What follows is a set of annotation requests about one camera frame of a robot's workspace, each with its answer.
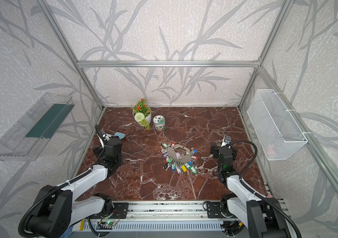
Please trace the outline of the keyring with coloured key tags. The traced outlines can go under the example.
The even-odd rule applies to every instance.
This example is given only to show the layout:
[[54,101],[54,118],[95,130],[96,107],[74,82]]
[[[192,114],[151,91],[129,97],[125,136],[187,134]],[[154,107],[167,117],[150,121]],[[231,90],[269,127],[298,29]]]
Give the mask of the keyring with coloured key tags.
[[190,172],[196,175],[198,173],[194,164],[198,161],[198,158],[195,156],[197,153],[196,149],[189,149],[186,146],[176,143],[163,143],[161,145],[161,152],[165,160],[164,170],[171,170],[178,174]]

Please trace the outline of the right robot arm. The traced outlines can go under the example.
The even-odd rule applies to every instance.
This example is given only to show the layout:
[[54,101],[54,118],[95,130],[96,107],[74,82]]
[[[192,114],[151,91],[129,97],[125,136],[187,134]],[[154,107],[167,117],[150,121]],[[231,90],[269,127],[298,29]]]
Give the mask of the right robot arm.
[[293,234],[300,238],[301,232],[295,222],[283,211],[279,201],[257,192],[243,178],[250,165],[255,161],[258,149],[246,141],[254,149],[253,157],[241,172],[237,172],[233,164],[237,150],[231,137],[225,136],[221,146],[212,146],[210,153],[218,161],[217,176],[219,181],[231,191],[221,199],[220,212],[225,218],[237,218],[247,229],[252,238],[290,238]]

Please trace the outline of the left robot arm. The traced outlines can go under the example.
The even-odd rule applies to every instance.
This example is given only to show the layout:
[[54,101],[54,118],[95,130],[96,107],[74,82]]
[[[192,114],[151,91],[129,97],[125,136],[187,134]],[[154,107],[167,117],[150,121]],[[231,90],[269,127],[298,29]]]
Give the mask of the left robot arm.
[[95,131],[100,141],[100,146],[94,149],[96,161],[71,180],[56,186],[46,185],[39,191],[33,205],[20,220],[18,233],[21,237],[59,238],[85,218],[113,214],[115,208],[108,195],[97,193],[78,200],[91,187],[113,175],[123,163],[122,139],[125,134],[103,133],[98,125]]

